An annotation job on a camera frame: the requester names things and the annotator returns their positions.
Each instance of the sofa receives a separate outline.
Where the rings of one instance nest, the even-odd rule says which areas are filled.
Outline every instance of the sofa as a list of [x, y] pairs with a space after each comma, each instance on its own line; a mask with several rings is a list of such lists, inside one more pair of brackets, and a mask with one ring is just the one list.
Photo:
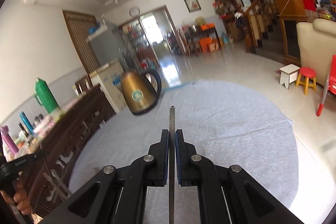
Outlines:
[[336, 22], [316, 19], [313, 23], [300, 22], [296, 29], [301, 67], [314, 69], [316, 82], [324, 85], [332, 57], [336, 54]]

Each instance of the kettle label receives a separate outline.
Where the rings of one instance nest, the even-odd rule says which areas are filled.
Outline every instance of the kettle label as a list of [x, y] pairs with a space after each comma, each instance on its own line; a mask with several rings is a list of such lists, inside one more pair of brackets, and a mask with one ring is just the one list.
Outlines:
[[132, 92], [132, 98], [136, 102], [140, 102], [143, 99], [143, 94], [140, 90], [135, 90]]

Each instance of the red stool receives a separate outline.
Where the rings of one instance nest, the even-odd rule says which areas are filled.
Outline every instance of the red stool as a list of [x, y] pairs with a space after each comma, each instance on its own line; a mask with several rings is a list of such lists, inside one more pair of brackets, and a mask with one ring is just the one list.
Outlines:
[[[304, 82], [301, 82], [301, 76], [306, 77]], [[313, 79], [314, 83], [309, 84], [309, 78]], [[312, 87], [313, 90], [316, 90], [316, 72], [308, 67], [302, 67], [299, 69], [299, 76], [297, 77], [295, 86], [304, 85], [304, 94], [307, 95], [308, 87]]]
[[330, 90], [331, 93], [336, 94], [336, 55], [333, 55], [330, 72], [328, 72], [327, 77], [325, 78], [321, 102], [316, 112], [317, 116], [320, 116], [322, 113], [328, 90]]

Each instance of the hand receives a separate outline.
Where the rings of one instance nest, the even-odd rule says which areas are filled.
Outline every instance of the hand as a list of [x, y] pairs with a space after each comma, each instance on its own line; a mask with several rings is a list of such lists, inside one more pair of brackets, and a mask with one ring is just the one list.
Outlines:
[[14, 200], [12, 197], [8, 196], [6, 192], [0, 191], [5, 202], [15, 205], [23, 215], [30, 215], [33, 213], [33, 209], [30, 206], [30, 200], [27, 196], [26, 191], [23, 188], [23, 184], [20, 180], [17, 180], [16, 183], [17, 191], [14, 195]]

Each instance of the stair railing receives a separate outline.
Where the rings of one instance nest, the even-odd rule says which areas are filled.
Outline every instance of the stair railing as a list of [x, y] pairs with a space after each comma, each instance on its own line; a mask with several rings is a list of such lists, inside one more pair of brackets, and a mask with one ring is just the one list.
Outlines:
[[258, 42], [267, 31], [267, 26], [276, 17], [277, 7], [274, 0], [254, 0], [250, 7], [244, 12], [247, 19], [245, 33], [246, 51], [250, 52], [252, 47], [258, 47]]

